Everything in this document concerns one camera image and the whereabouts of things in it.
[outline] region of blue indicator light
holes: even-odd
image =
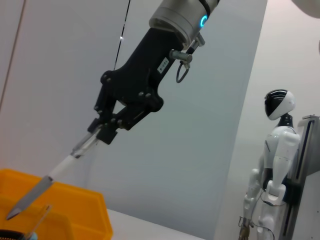
[[[201,18],[201,21],[200,21],[200,27],[202,28],[206,21],[208,20],[208,16],[207,15],[204,15],[202,18]]]

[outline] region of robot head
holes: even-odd
[[[270,120],[276,120],[282,115],[292,111],[296,106],[294,95],[287,90],[278,89],[265,96],[265,113]]]

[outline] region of orange bin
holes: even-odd
[[[4,220],[15,203],[40,178],[9,169],[0,170],[0,228],[25,233],[47,204],[52,210],[36,233],[39,240],[110,240],[113,232],[101,193],[55,182],[26,211]]]

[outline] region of black wire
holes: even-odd
[[[259,226],[259,225],[255,224],[255,223],[254,223],[254,220],[252,219],[252,216],[253,216],[254,211],[255,211],[255,209],[256,209],[257,202],[259,201],[259,199],[262,200],[261,195],[262,195],[263,193],[264,193],[264,191],[262,190],[261,193],[260,193],[259,198],[258,198],[258,199],[255,201],[255,203],[254,203],[253,210],[252,210],[252,213],[251,213],[251,222],[252,222],[252,224],[255,225],[257,228],[263,228],[263,229],[267,229],[268,231],[270,231],[270,232],[272,233],[273,240],[276,240],[275,235],[274,235],[274,232],[271,231],[270,228],[267,228],[267,227],[265,227],[265,226]]]
[[[124,36],[125,27],[126,27],[126,22],[127,22],[127,17],[128,17],[128,12],[129,12],[129,7],[130,7],[130,2],[131,2],[131,0],[129,0],[128,6],[127,6],[127,8],[126,8],[126,14],[125,14],[125,18],[124,18],[124,24],[123,24],[123,28],[122,28],[121,37]],[[116,70],[116,66],[117,66],[117,61],[118,61],[118,56],[119,56],[119,52],[120,52],[121,43],[122,43],[122,38],[120,38],[119,47],[118,47],[118,51],[117,51],[117,53],[116,53],[116,58],[115,58],[113,70]]]
[[[204,7],[204,9],[205,9],[205,11],[206,11],[206,15],[207,15],[207,17],[209,18],[210,13],[211,13],[209,4],[207,3],[206,0],[199,0],[199,2],[203,5],[203,7]]]
[[[268,205],[271,206],[271,207],[282,207],[283,205],[286,205],[286,204],[287,204],[286,202],[283,203],[283,204],[281,204],[281,205],[273,205],[273,204],[270,204],[270,202],[266,202],[266,201],[264,201],[264,200],[262,199],[261,194],[260,194],[260,197],[258,198],[258,200],[259,200],[259,199],[261,199],[262,202],[264,202],[265,204],[268,204]]]
[[[180,75],[180,70],[181,70],[181,67],[183,65],[180,63],[180,66],[178,68],[178,71],[176,72],[176,82],[179,84],[183,81],[183,79],[187,76],[188,72],[189,72],[189,69],[186,69],[184,74],[182,75],[182,77],[179,79],[179,75]]]

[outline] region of white table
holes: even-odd
[[[112,240],[203,240],[158,224],[108,209]]]

